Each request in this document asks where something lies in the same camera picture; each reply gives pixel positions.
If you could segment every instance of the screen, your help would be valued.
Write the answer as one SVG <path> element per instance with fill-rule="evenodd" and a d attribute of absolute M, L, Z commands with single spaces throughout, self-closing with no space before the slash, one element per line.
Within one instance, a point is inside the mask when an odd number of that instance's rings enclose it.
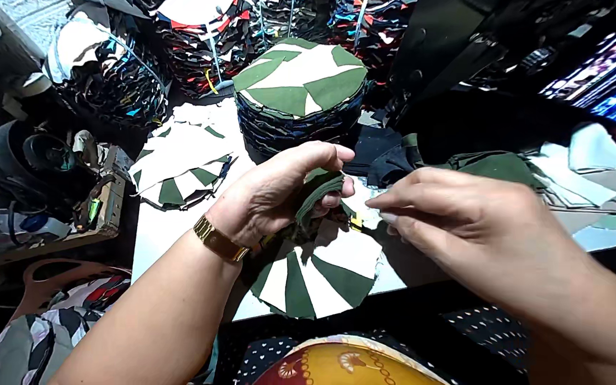
<path fill-rule="evenodd" d="M 616 33 L 608 35 L 598 46 L 600 50 L 593 57 L 540 93 L 616 120 Z"/>

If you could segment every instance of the hand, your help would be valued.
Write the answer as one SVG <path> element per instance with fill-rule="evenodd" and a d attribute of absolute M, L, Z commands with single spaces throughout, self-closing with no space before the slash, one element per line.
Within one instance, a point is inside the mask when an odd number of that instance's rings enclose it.
<path fill-rule="evenodd" d="M 230 186 L 208 210 L 211 224 L 237 245 L 252 247 L 263 235 L 278 232 L 294 221 L 292 197 L 314 169 L 341 171 L 354 152 L 338 144 L 308 142 L 278 153 L 248 171 Z M 341 197 L 355 194 L 353 179 L 346 177 L 342 191 L 331 192 L 315 204 L 312 216 L 337 207 Z"/>
<path fill-rule="evenodd" d="M 566 306 L 595 265 L 522 184 L 424 168 L 366 204 L 451 276 L 518 316 Z"/>

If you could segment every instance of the yellow patterned fabric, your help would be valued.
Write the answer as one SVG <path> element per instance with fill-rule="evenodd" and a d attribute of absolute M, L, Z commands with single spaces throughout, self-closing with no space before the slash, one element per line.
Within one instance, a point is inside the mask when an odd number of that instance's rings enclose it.
<path fill-rule="evenodd" d="M 308 340 L 270 367 L 254 385 L 447 384 L 400 352 L 363 337 Z"/>

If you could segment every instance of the gold wristwatch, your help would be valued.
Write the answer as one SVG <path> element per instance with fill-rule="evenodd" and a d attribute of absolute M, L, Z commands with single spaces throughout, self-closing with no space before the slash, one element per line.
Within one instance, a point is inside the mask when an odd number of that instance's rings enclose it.
<path fill-rule="evenodd" d="M 209 250 L 226 260 L 239 262 L 250 250 L 247 247 L 237 246 L 223 233 L 216 230 L 203 214 L 199 222 L 194 225 L 194 233 Z"/>

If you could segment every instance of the tabletop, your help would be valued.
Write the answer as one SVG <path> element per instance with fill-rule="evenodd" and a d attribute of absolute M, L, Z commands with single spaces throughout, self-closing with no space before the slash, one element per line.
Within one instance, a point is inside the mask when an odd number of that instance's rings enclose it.
<path fill-rule="evenodd" d="M 234 144 L 233 158 L 236 159 L 214 197 L 204 200 L 186 211 L 170 210 L 162 212 L 148 204 L 142 203 L 140 205 L 132 265 L 132 283 L 139 279 L 175 243 L 180 235 L 192 228 L 225 188 L 255 165 L 244 148 L 244 139 L 240 132 L 231 138 L 231 142 Z M 364 202 L 381 193 L 381 190 L 372 190 L 364 185 L 363 180 L 353 179 L 356 194 L 353 197 L 345 198 L 344 201 L 358 213 L 365 214 L 365 223 L 369 224 L 368 227 L 375 227 L 379 217 L 373 210 L 368 209 Z M 616 230 L 586 227 L 573 234 L 573 237 L 587 251 L 616 247 Z M 397 238 L 387 235 L 384 226 L 378 227 L 374 238 L 383 246 L 384 251 L 370 295 L 450 279 L 434 262 L 418 250 L 401 243 Z M 239 291 L 239 293 L 237 293 L 238 304 L 235 304 L 237 307 L 234 315 L 229 317 L 232 321 L 271 314 L 270 308 L 254 297 L 248 288 L 236 285 L 234 290 Z"/>

